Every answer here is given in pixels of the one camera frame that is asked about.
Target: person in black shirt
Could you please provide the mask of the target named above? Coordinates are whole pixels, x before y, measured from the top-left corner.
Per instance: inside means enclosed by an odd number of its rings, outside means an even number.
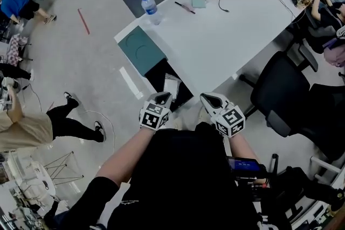
[[[312,16],[320,22],[322,27],[332,26],[335,31],[345,24],[345,4],[333,6],[331,0],[326,0],[328,10],[324,6],[319,8],[320,0],[314,0]]]
[[[258,159],[241,134],[229,142],[234,157]],[[251,195],[236,185],[230,172],[223,136],[206,122],[195,131],[156,132],[142,127],[104,163],[60,229],[88,230],[121,183],[129,180],[130,188],[113,211],[108,230],[145,226],[260,229]],[[282,214],[278,221],[287,221]],[[291,229],[287,225],[279,230]]]

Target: pen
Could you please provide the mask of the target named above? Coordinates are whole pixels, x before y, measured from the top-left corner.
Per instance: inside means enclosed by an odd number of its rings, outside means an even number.
[[[189,11],[189,12],[191,12],[191,13],[193,13],[193,14],[195,15],[195,12],[193,12],[193,11],[192,11],[191,9],[189,9],[187,6],[182,5],[181,3],[176,2],[176,1],[175,1],[175,3],[176,3],[177,5],[179,5],[179,6],[181,6],[184,10],[187,10],[187,11]]]

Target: teal box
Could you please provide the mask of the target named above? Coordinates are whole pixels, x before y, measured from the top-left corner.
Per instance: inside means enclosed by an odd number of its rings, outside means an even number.
[[[119,47],[142,76],[161,60],[167,59],[162,50],[139,26],[119,42]]]

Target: plastic bottle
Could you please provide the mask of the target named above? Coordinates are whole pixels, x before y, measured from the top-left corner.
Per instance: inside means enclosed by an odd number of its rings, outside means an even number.
[[[162,21],[162,15],[158,12],[154,0],[142,0],[141,6],[145,10],[145,13],[149,15],[149,19],[153,24],[158,25]]]

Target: floor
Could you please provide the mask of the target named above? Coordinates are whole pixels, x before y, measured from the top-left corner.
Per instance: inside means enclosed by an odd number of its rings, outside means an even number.
[[[57,186],[57,196],[72,206],[85,191],[100,165],[139,130],[138,114],[149,96],[149,90],[113,38],[134,20],[122,0],[44,0],[42,4],[49,8],[50,13],[58,15],[57,21],[43,25],[36,19],[24,30],[30,34],[32,46],[29,48],[29,56],[34,59],[24,67],[34,69],[32,88],[39,96],[42,111],[65,104],[64,91],[74,93],[82,105],[70,117],[89,127],[93,127],[95,120],[100,120],[107,134],[107,141],[101,144],[59,137],[51,145],[39,147],[32,154],[34,159],[47,164],[74,152],[68,161],[68,169],[60,177],[83,175],[84,178]],[[78,9],[90,34],[87,34],[81,22]],[[283,32],[241,71],[259,74],[270,57],[284,49],[290,39],[290,35]],[[292,58],[298,60],[295,52],[291,50]],[[343,85],[337,76],[339,70],[327,64],[323,56],[315,56],[320,69],[317,73],[310,68],[305,69],[304,74],[308,80],[324,85]],[[124,70],[142,92],[142,98],[137,99],[130,90],[121,73]],[[251,88],[239,80],[229,79],[216,91],[227,95],[243,110],[250,104]],[[40,111],[39,101],[30,89],[20,95],[20,100],[25,112]],[[192,129],[195,126],[199,109],[200,104],[191,108],[186,117],[182,118],[186,127]],[[103,113],[112,122],[115,140],[111,124],[101,115],[86,110]],[[265,118],[259,112],[249,118],[243,134],[268,168],[272,154],[277,153],[280,157],[279,170],[288,165],[300,166],[309,176],[318,170],[311,166],[309,159],[312,155],[321,154],[310,140],[301,135],[280,137],[266,126]]]

